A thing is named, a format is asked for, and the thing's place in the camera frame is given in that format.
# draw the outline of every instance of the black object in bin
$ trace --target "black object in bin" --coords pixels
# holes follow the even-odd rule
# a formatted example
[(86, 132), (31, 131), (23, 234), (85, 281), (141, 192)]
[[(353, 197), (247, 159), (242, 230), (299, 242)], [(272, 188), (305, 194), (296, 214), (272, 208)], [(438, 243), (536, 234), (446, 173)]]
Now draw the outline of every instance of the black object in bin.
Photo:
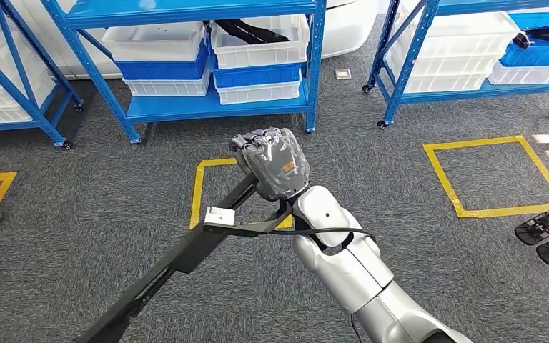
[(263, 29), (261, 27), (251, 26), (244, 23), (241, 19), (216, 20), (216, 24), (228, 32), (229, 35), (242, 39), (248, 44), (277, 43), (281, 41), (290, 41), (286, 36)]
[(543, 41), (549, 41), (549, 27), (538, 27), (535, 29), (525, 30), (525, 33), (521, 32), (514, 39), (513, 42), (523, 49), (526, 49), (530, 45), (529, 38), (541, 39)]

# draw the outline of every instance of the blue metal shelf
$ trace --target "blue metal shelf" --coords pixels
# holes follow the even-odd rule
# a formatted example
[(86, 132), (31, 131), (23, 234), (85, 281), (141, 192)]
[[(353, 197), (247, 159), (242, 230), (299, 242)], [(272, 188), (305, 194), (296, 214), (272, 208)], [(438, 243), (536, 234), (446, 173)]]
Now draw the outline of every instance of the blue metal shelf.
[(221, 105), (213, 82), (209, 85), (206, 96), (134, 96), (127, 109), (127, 118), (133, 123), (150, 123), (306, 112), (308, 103), (305, 82), (302, 80), (300, 97), (296, 99), (247, 104)]
[(313, 0), (169, 0), (152, 1), (78, 0), (66, 15), (75, 29), (176, 21), (201, 21), (312, 13)]
[[(325, 0), (78, 0), (68, 13), (62, 11), (57, 0), (41, 2), (87, 70), (131, 143), (141, 142), (133, 123), (182, 119), (302, 112), (306, 114), (306, 131), (315, 130)], [(96, 68), (79, 36), (85, 37), (110, 56), (108, 50), (91, 38), (84, 29), (285, 14), (309, 14), (307, 18), (311, 33), (307, 50), (309, 59), (302, 65), (306, 79), (300, 85), (300, 97), (291, 100), (222, 106), (216, 90), (211, 86), (205, 97), (134, 97), (125, 111)]]
[[(17, 26), (19, 33), (30, 43), (35, 52), (41, 57), (47, 68), (51, 70), (52, 74), (55, 76), (56, 85), (43, 104), (37, 104), (36, 102), (28, 75), (26, 74), (24, 64), (20, 58), (18, 47), (16, 46), (15, 40), (9, 30), (9, 24), (6, 20), (6, 16), (8, 16), (11, 22)], [(67, 142), (66, 138), (64, 138), (56, 130), (56, 125), (58, 124), (58, 121), (60, 120), (67, 104), (71, 99), (74, 101), (75, 107), (78, 109), (82, 108), (83, 100), (74, 91), (68, 80), (66, 80), (57, 65), (47, 54), (45, 48), (39, 43), (39, 40), (36, 36), (34, 36), (28, 25), (26, 25), (24, 20), (22, 20), (22, 17), (9, 0), (0, 0), (0, 27), (3, 32), (6, 45), (11, 53), (11, 57), (16, 64), (17, 71), (26, 94), (23, 94), (22, 91), (11, 82), (9, 76), (5, 75), (2, 70), (0, 70), (0, 86), (3, 87), (3, 89), (7, 91), (7, 93), (19, 104), (19, 106), (32, 118), (31, 121), (25, 122), (0, 123), (0, 131), (40, 128), (53, 140), (55, 146), (64, 146), (69, 149), (71, 144)], [(64, 98), (58, 105), (51, 120), (49, 120), (45, 117), (45, 113), (59, 90), (63, 90), (65, 92)]]
[(548, 7), (549, 0), (440, 0), (438, 16)]
[[(444, 91), (436, 93), (409, 93), (405, 94), (405, 87), (411, 77), (413, 64), (420, 53), (422, 44), (436, 16), (447, 16), (455, 14), (469, 14), (489, 11), (508, 11), (516, 9), (529, 9), (534, 7), (549, 6), (549, 0), (420, 0), (416, 8), (407, 16), (398, 28), (392, 33), (392, 24), (396, 18), (399, 1), (391, 1), (384, 21), (384, 28), (380, 36), (380, 43), (373, 60), (372, 71), (363, 91), (368, 92), (378, 86), (384, 100), (387, 103), (383, 120), (377, 123), (381, 129), (392, 124), (392, 119), (401, 104), (416, 104), (430, 101), (449, 101), (459, 99), (483, 98), (491, 96), (511, 96), (531, 93), (542, 93), (549, 91), (549, 84), (525, 84), (525, 85), (492, 85), (488, 80), (483, 82), (480, 89), (476, 91)], [(399, 75), (395, 78), (390, 68), (384, 61), (388, 49), (395, 43), (401, 33), (408, 27), (409, 23), (418, 15), (420, 23), (408, 49), (405, 61), (400, 69)], [(380, 76), (382, 69), (392, 82), (392, 94), (388, 92)]]

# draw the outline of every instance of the plastic wrap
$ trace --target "plastic wrap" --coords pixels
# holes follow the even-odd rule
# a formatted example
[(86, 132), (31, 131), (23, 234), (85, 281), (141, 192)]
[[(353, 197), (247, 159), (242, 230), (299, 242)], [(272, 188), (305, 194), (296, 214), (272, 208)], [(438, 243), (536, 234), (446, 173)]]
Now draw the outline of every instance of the plastic wrap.
[(241, 138), (247, 143), (237, 150), (237, 161), (244, 172), (256, 175), (264, 199), (286, 199), (308, 185), (308, 161), (289, 129), (271, 127), (235, 137)]

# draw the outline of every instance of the blue plastic bin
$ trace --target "blue plastic bin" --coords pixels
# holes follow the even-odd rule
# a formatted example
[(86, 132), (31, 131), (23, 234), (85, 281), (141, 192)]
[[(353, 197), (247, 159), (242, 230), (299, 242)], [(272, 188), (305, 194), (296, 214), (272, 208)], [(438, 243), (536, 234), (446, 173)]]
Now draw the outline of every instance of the blue plastic bin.
[[(549, 26), (549, 13), (511, 14), (517, 26), (522, 30)], [(549, 41), (532, 39), (533, 45), (522, 49), (510, 43), (506, 55), (500, 62), (503, 66), (549, 66)]]
[(301, 63), (249, 66), (247, 68), (218, 69), (216, 54), (211, 51), (209, 65), (218, 88), (279, 84), (300, 80)]
[(115, 61), (126, 80), (198, 80), (203, 76), (209, 49), (201, 43), (197, 59), (174, 61)]

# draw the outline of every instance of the storage bin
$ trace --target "storage bin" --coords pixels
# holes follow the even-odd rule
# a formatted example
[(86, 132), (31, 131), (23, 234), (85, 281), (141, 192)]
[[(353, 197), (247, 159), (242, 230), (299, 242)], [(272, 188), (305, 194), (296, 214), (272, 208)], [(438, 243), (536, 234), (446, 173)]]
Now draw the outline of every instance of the storage bin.
[[(387, 52), (387, 61), (394, 59), (392, 63), (389, 63), (389, 66), (395, 67), (393, 70), (395, 75), (399, 74), (400, 66), (405, 62), (406, 56), (407, 54), (403, 53), (399, 44), (393, 44)], [(499, 58), (499, 54), (466, 57), (420, 57), (413, 65), (411, 76), (489, 74)]]
[[(399, 16), (393, 24), (396, 32), (418, 0), (402, 0)], [(406, 54), (417, 30), (420, 12), (395, 42)], [(508, 43), (520, 32), (518, 26), (505, 12), (437, 16), (426, 34), (418, 58), (452, 56), (502, 56)]]
[(194, 61), (115, 61), (126, 80), (200, 80), (209, 49), (203, 43)]
[(230, 69), (246, 66), (267, 66), (306, 61), (306, 48), (310, 41), (308, 21), (304, 14), (246, 18), (249, 25), (269, 29), (286, 36), (290, 41), (268, 44), (247, 44), (230, 36), (217, 24), (212, 24), (211, 43), (217, 55), (218, 68)]
[(32, 121), (32, 117), (18, 104), (0, 107), (0, 124)]
[[(40, 81), (40, 82), (47, 82), (47, 81), (46, 79), (41, 79), (41, 80), (35, 79), (34, 75), (39, 71), (46, 72), (47, 68), (45, 67), (45, 64), (39, 58), (39, 56), (28, 47), (28, 44), (19, 35), (19, 33), (12, 32), (12, 36), (14, 38), (14, 43), (16, 44), (16, 47), (20, 54), (20, 59), (22, 60), (22, 64), (24, 65), (26, 75), (28, 76), (29, 81), (31, 82), (32, 88), (35, 90), (39, 89), (41, 85), (34, 83), (34, 81)], [(22, 94), (26, 95), (26, 90), (24, 89), (24, 85), (22, 84), (22, 80), (20, 79), (18, 69), (16, 67), (16, 64), (14, 63), (13, 57), (11, 56), (9, 47), (5, 42), (5, 38), (3, 37), (3, 34), (1, 32), (0, 32), (0, 70), (5, 75), (7, 75), (7, 77), (11, 80), (11, 82), (14, 85), (16, 85), (16, 87), (18, 87), (18, 89), (22, 92)], [(49, 84), (53, 88), (54, 82), (51, 79), (49, 81), (50, 81)]]
[(205, 96), (209, 87), (209, 68), (198, 80), (126, 80), (133, 96)]
[(549, 66), (503, 66), (498, 62), (489, 76), (492, 84), (549, 84)]
[[(549, 26), (549, 13), (511, 14), (522, 29)], [(530, 39), (533, 45), (522, 49), (513, 42), (508, 44), (506, 55), (501, 59), (503, 66), (549, 66), (549, 41)]]
[(120, 61), (194, 61), (204, 30), (202, 21), (109, 27), (102, 43)]
[(220, 104), (230, 105), (297, 98), (300, 96), (301, 83), (302, 80), (282, 82), (280, 84), (258, 84), (254, 86), (227, 88), (220, 88), (217, 82), (215, 82), (214, 85), (219, 94)]
[[(45, 99), (47, 99), (48, 95), (50, 95), (51, 91), (54, 90), (56, 84), (51, 80), (45, 68), (29, 72), (34, 73), (34, 75), (28, 75), (28, 77), (36, 103), (41, 106), (45, 102)], [(16, 105), (18, 105), (18, 103), (14, 100), (14, 98), (12, 98), (5, 89), (0, 87), (0, 107)]]
[(273, 64), (271, 66), (249, 66), (246, 68), (219, 69), (217, 57), (209, 57), (214, 79), (219, 88), (254, 86), (257, 84), (278, 84), (300, 80), (300, 63)]
[[(395, 79), (398, 80), (402, 64), (395, 64), (395, 60), (388, 58), (388, 55), (386, 63), (391, 69)], [(405, 86), (405, 93), (478, 90), (489, 74), (490, 73), (488, 72), (484, 74), (466, 75), (412, 75), (407, 82), (407, 86)]]

